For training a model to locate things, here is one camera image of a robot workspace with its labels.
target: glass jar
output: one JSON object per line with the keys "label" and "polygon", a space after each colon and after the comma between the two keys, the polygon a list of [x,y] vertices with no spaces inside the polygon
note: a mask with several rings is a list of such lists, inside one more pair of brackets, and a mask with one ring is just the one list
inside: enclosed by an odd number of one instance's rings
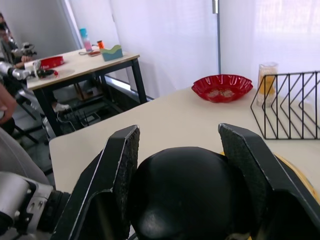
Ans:
{"label": "glass jar", "polygon": [[264,104],[269,108],[276,96],[276,80],[275,76],[278,74],[278,63],[267,62],[259,65],[259,78],[258,78],[258,93],[256,104],[260,107]]}

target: black sphere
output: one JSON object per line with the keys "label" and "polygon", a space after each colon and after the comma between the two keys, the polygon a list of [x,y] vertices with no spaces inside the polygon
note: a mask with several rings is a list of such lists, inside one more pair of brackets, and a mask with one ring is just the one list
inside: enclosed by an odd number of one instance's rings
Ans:
{"label": "black sphere", "polygon": [[227,158],[199,147],[158,152],[138,167],[128,215],[140,240],[224,240],[236,207]]}

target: white table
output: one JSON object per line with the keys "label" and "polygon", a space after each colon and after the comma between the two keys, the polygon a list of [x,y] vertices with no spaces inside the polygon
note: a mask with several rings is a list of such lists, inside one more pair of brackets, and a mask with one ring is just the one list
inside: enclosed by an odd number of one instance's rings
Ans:
{"label": "white table", "polygon": [[61,136],[63,133],[57,122],[51,103],[47,101],[47,93],[88,80],[92,77],[92,74],[102,76],[103,84],[105,74],[132,67],[140,103],[143,104],[147,102],[138,62],[139,54],[124,52],[121,58],[104,61],[102,55],[80,55],[79,52],[85,52],[85,49],[59,55],[63,56],[65,64],[55,68],[55,70],[58,71],[58,76],[52,75],[44,79],[31,78],[27,80],[27,88],[33,90],[56,136]]}
{"label": "white table", "polygon": [[[260,134],[250,110],[253,89],[231,103],[211,103],[190,88],[160,97],[95,125],[53,139],[50,143],[56,188],[72,192],[81,172],[115,131],[140,126],[138,164],[163,149],[197,146],[223,150],[218,124],[228,123]],[[320,147],[317,140],[269,140],[274,152],[298,167],[320,192]]]}

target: black wire rack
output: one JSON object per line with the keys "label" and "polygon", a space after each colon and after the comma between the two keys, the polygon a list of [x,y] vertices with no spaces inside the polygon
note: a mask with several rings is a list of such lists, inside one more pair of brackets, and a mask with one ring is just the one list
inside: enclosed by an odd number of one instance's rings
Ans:
{"label": "black wire rack", "polygon": [[264,139],[319,139],[319,73],[269,74],[262,78],[250,108]]}

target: red container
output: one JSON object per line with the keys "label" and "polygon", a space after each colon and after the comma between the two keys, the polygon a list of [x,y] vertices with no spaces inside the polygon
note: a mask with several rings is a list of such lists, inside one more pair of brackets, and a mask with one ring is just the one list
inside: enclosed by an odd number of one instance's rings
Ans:
{"label": "red container", "polygon": [[53,57],[42,59],[40,68],[43,70],[53,69],[64,63],[65,61],[63,56],[53,56]]}
{"label": "red container", "polygon": [[238,75],[214,75],[194,82],[192,90],[204,100],[213,103],[229,103],[247,94],[253,88],[252,81]]}

